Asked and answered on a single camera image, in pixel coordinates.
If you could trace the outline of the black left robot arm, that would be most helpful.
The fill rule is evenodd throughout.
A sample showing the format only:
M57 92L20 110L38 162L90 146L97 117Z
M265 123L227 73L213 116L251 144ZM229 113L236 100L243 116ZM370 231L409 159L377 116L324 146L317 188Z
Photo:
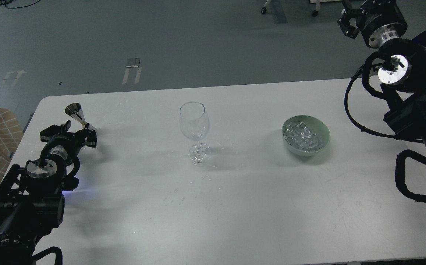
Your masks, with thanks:
M40 132L45 143L36 160L14 164L0 183L0 265L35 265L54 254L62 264L62 251L52 246L35 253L37 243L63 220L63 191L79 184L78 154L84 146L97 146L97 132L89 123L70 132L70 122Z

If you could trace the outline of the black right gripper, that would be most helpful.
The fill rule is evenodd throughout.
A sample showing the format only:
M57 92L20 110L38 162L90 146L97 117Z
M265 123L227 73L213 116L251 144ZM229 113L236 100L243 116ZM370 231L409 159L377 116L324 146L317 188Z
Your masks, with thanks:
M359 9L343 9L337 23L351 39L361 32L370 48L379 48L387 40L403 36L408 29L396 0L366 0Z

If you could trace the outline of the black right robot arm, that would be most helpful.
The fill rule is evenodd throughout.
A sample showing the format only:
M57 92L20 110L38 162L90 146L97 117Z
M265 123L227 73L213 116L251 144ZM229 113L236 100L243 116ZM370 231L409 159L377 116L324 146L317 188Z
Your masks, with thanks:
M375 49L347 86L344 109L349 120L361 132L426 147L426 31L411 40L403 38L408 24L395 0L365 0L358 8L349 0L341 3L337 23L342 33L351 39L361 34L366 46ZM393 135L364 127L351 116L348 98L358 77L371 96L388 104L383 120ZM426 195L410 191L406 184L407 158L426 165L424 155L401 151L395 160L395 186L405 197L426 203Z

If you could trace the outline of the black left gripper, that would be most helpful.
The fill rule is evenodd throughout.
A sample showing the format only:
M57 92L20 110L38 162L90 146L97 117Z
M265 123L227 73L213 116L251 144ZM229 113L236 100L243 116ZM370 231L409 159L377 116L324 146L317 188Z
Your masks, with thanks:
M68 132L70 124L51 125L40 131L40 141L47 142L41 151L40 166L46 166L46 158L51 149L56 146L62 146L67 157L71 159L74 165L80 166L77 149L83 146L90 148L97 147L97 131L94 129L83 128L77 132Z

